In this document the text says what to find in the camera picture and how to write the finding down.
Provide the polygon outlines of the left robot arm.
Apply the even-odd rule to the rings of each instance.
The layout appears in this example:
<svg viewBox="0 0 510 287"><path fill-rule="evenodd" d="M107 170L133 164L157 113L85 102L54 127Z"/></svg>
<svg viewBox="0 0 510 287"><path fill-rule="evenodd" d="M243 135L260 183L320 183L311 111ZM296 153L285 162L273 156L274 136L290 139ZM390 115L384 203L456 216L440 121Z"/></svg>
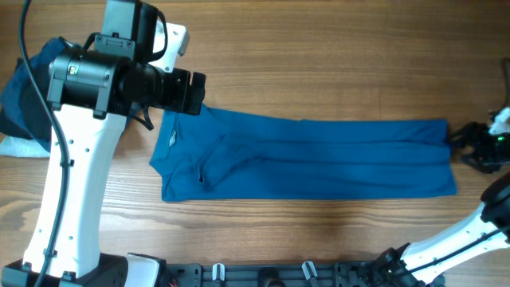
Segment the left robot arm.
<svg viewBox="0 0 510 287"><path fill-rule="evenodd" d="M198 115L206 78L183 69L68 48L50 66L49 169L33 237L2 271L4 286L162 286L167 263L104 254L99 223L112 157L132 104Z"/></svg>

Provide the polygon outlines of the blue polo shirt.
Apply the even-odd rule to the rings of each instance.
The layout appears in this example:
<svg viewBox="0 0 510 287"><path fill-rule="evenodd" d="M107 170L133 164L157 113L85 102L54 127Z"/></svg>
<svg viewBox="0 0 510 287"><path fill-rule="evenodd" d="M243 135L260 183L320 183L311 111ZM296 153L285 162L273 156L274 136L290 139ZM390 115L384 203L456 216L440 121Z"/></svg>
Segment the blue polo shirt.
<svg viewBox="0 0 510 287"><path fill-rule="evenodd" d="M165 112L151 166L166 202L455 195L445 120L287 120Z"/></svg>

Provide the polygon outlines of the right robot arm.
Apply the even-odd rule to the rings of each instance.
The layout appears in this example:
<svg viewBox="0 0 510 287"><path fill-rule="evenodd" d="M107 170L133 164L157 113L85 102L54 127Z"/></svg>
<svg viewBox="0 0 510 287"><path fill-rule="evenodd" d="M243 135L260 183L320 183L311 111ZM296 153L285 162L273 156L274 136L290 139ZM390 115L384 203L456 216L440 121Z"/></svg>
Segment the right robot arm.
<svg viewBox="0 0 510 287"><path fill-rule="evenodd" d="M451 134L453 147L471 147L463 163L483 173L509 162L509 130L471 122ZM427 286L446 270L481 254L509 247L509 174L492 183L466 218L421 242L389 248L371 263L369 286Z"/></svg>

